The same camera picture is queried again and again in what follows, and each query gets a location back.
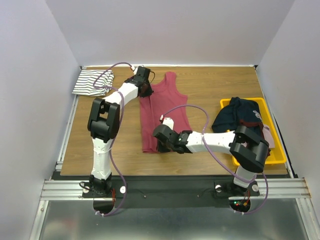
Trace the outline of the maroon tank top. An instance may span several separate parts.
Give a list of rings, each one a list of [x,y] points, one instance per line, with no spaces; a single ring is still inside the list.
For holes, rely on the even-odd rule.
[[[160,124],[160,117],[177,106],[188,103],[188,96],[178,91],[177,75],[166,72],[160,83],[152,84],[152,95],[139,99],[142,152],[157,153],[157,139],[154,129]]]

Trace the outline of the black white striped tank top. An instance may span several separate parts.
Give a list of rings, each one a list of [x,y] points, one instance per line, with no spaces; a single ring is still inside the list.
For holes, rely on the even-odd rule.
[[[112,70],[81,70],[72,94],[80,96],[100,97],[110,91],[106,86],[111,87],[114,81]]]

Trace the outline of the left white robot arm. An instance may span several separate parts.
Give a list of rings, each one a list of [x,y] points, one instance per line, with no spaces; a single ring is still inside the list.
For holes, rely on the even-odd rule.
[[[149,81],[151,72],[138,66],[119,89],[92,102],[87,129],[93,143],[93,167],[87,189],[100,197],[111,193],[111,149],[120,129],[124,106],[137,97],[149,97],[153,93]]]

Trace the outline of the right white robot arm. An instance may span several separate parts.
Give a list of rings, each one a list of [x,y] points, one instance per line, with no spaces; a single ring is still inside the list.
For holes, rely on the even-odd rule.
[[[191,130],[175,132],[165,124],[158,125],[152,134],[157,139],[159,152],[193,154],[216,152],[232,155],[239,166],[230,182],[231,192],[242,195],[264,171],[269,154],[269,143],[246,126],[224,133],[200,133]]]

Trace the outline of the navy blue tank top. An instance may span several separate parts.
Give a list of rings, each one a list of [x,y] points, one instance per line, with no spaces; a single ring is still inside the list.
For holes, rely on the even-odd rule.
[[[245,126],[257,135],[263,135],[263,121],[257,102],[239,97],[232,97],[216,116],[211,128],[214,133],[234,131],[238,126]]]

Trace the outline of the light pink tank top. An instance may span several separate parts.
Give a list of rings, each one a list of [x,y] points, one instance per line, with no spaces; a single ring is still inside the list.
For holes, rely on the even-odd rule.
[[[262,134],[263,134],[264,139],[268,142],[269,148],[270,149],[275,148],[275,141],[272,136],[271,129],[268,125],[266,125],[266,124],[263,125]]]

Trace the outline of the yellow plastic tray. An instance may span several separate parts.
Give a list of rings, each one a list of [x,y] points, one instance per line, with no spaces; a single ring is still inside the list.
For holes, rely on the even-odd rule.
[[[271,131],[272,137],[274,139],[274,143],[275,143],[275,148],[269,148],[268,157],[266,158],[265,164],[266,165],[279,165],[279,164],[285,163],[286,162],[285,151],[283,150],[283,148],[281,146],[279,136],[277,134],[275,125],[273,123],[271,114],[268,110],[268,107],[267,107],[267,104],[266,104],[264,98],[252,97],[252,98],[243,98],[243,99],[255,101],[258,103],[260,115],[262,117],[262,123],[263,123],[263,125],[265,124],[270,127],[270,131]],[[225,106],[227,106],[229,104],[230,100],[231,100],[231,98],[221,99],[220,100],[220,110],[222,108],[224,108]]]

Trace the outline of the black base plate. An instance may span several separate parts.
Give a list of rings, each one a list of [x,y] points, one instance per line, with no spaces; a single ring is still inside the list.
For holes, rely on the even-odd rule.
[[[260,195],[256,181],[243,188],[234,184],[227,175],[185,176],[120,176],[111,178],[109,190],[96,190],[88,181],[79,183],[82,196],[92,199],[97,209],[120,207],[121,209],[146,208],[228,208],[231,198]]]

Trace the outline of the aluminium frame rail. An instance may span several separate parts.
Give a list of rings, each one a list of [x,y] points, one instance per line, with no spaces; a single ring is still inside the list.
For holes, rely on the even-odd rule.
[[[36,213],[43,183],[52,175],[59,156],[74,100],[72,90],[79,72],[77,63],[53,66],[48,74],[49,81],[38,84],[31,98],[27,164],[31,178],[25,189],[28,194],[34,194],[32,202],[26,204],[32,214]]]

